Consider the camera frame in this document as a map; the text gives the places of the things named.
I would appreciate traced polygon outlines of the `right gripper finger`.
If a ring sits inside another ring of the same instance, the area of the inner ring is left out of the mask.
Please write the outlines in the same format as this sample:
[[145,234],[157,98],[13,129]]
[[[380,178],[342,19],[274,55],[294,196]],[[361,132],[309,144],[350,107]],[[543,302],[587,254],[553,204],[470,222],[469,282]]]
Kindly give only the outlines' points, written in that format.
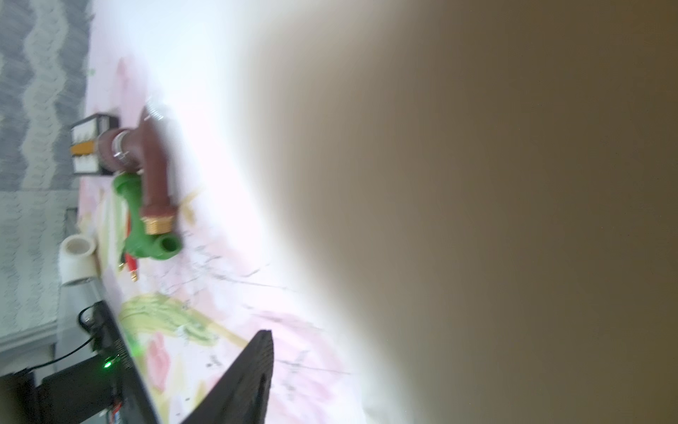
[[272,332],[260,330],[184,424],[264,424],[273,372]]

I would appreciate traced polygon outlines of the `brown garden tap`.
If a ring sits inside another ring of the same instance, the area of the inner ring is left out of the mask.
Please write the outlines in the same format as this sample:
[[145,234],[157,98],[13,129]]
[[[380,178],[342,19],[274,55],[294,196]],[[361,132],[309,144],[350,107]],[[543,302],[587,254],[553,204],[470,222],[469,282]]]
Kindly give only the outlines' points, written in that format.
[[169,191],[170,161],[162,131],[164,123],[164,116],[146,104],[136,127],[103,133],[98,138],[97,151],[107,170],[141,176],[143,217],[150,217],[156,224],[164,217],[162,222],[171,220],[174,228],[178,207]]

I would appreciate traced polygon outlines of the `cream cloth soil bag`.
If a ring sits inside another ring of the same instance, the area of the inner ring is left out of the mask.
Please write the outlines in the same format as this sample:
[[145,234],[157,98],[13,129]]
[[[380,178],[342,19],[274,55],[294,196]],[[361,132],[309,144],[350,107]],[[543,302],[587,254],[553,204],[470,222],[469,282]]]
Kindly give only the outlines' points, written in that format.
[[240,154],[436,423],[677,420],[674,1],[258,1]]

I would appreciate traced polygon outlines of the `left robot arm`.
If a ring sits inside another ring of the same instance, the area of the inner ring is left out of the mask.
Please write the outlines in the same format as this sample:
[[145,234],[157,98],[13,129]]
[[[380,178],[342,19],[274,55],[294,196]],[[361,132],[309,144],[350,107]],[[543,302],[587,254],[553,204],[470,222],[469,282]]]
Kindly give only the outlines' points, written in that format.
[[158,423],[132,351],[104,301],[78,314],[88,338],[54,360],[1,377],[1,422]]

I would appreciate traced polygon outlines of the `white pipe elbow fitting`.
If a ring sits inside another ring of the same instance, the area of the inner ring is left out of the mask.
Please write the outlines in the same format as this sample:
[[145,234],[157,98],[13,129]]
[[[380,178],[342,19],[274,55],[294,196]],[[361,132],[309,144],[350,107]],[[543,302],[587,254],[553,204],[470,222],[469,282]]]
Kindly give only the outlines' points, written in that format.
[[99,277],[96,249],[97,243],[90,236],[74,234],[65,238],[58,255],[60,284],[79,284],[90,278]]

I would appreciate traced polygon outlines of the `green plastic pipe fitting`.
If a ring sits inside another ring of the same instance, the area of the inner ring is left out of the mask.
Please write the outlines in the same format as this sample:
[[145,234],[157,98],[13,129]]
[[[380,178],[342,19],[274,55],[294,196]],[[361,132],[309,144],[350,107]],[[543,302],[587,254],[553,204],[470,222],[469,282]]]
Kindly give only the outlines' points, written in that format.
[[150,258],[166,261],[177,256],[183,244],[173,231],[173,222],[160,219],[156,224],[150,217],[143,217],[144,204],[141,176],[123,173],[113,179],[112,188],[123,199],[129,213],[129,234],[125,238],[123,252],[136,259]]

